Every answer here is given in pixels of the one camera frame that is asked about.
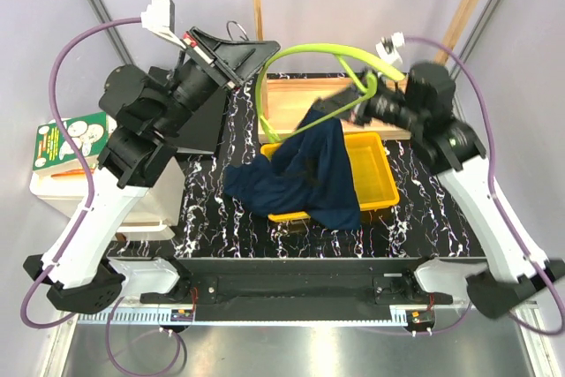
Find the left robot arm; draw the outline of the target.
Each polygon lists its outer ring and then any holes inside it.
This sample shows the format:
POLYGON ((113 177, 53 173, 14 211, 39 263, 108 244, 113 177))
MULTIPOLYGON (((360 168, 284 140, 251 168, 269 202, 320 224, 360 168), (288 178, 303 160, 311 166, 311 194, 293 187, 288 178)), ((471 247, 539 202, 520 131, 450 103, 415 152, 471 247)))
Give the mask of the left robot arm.
POLYGON ((87 172, 87 196, 55 244, 24 262, 34 283, 48 286, 58 311, 95 314, 122 297, 181 303, 191 296, 191 273, 178 260, 121 260, 108 257, 107 248, 175 157, 177 132, 212 95, 240 88, 280 48, 276 41, 227 41, 198 28, 183 36, 164 26, 154 33, 178 47, 176 68, 167 79, 133 65, 109 75, 100 107, 117 128, 97 169, 87 172))

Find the neon yellow clothes hanger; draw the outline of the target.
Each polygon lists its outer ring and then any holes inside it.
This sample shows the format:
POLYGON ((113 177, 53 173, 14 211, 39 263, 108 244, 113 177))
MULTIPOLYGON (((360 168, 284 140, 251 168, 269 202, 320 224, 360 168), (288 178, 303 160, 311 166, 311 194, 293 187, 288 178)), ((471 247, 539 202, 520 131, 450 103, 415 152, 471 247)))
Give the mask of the neon yellow clothes hanger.
POLYGON ((323 110, 323 117, 314 121, 320 124, 330 118, 343 121, 353 118, 360 106, 375 98, 377 91, 387 87, 386 81, 401 83, 405 74, 394 66, 365 50, 334 43, 307 43, 278 52, 260 70, 255 79, 254 96, 258 137, 261 143, 277 143, 292 137, 300 130, 302 114, 318 100, 330 97, 347 87, 354 88, 352 99, 332 103, 323 110), (343 78, 269 79, 271 64, 284 57, 299 54, 323 54, 334 57, 342 66, 343 78))

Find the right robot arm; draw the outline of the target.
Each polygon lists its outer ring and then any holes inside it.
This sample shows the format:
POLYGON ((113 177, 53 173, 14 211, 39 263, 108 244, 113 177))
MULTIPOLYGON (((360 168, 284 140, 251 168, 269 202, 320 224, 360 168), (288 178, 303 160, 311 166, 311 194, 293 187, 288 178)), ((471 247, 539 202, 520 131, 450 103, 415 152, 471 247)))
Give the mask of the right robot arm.
POLYGON ((409 132, 411 146, 427 170, 463 212, 486 256, 486 266, 419 260, 403 272, 401 292, 411 303, 433 294, 471 302, 484 316, 499 319, 564 277, 564 262, 550 259, 530 238, 492 172, 493 157, 473 128, 453 112, 456 83, 435 62, 414 64, 403 91, 379 79, 363 99, 351 83, 313 107, 357 126, 379 120, 409 132))

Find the navy blue shorts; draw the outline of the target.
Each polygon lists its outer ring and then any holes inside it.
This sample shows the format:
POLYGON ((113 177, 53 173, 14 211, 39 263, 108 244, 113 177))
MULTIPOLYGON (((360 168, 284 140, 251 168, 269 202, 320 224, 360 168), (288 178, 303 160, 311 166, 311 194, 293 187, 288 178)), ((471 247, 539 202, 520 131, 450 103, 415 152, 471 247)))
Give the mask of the navy blue shorts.
POLYGON ((224 193, 266 217, 307 213, 330 230, 358 230, 361 211, 342 124, 331 117, 286 139, 272 154, 229 165, 224 193))

